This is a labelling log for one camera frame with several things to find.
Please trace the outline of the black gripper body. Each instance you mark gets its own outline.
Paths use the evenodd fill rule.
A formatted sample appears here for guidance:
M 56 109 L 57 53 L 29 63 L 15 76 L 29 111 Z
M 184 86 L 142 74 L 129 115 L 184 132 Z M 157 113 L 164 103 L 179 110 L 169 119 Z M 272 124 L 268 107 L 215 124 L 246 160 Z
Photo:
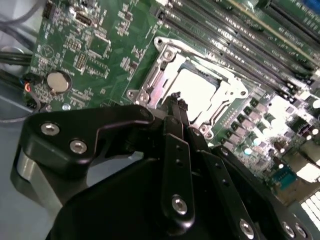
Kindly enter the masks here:
M 235 240 L 189 160 L 135 162 L 72 197 L 51 228 L 53 240 Z

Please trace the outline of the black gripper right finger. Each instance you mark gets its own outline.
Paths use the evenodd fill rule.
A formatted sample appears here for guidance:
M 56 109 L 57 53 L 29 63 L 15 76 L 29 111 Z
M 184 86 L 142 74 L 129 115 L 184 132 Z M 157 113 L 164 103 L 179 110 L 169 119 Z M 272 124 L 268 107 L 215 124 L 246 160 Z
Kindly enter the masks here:
M 188 105 L 178 101 L 191 155 L 207 190 L 204 212 L 213 214 L 209 230 L 217 240 L 311 240 L 301 220 L 257 179 L 227 148 L 210 148 L 190 126 Z

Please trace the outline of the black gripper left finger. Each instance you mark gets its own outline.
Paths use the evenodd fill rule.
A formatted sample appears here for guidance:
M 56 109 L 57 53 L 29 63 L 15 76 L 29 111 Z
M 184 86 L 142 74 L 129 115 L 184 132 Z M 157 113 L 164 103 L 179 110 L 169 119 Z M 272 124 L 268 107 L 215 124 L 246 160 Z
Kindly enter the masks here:
M 66 203 L 100 181 L 143 160 L 190 162 L 191 147 L 171 96 L 163 110 L 140 105 L 43 112 L 22 127 L 15 171 L 53 224 Z

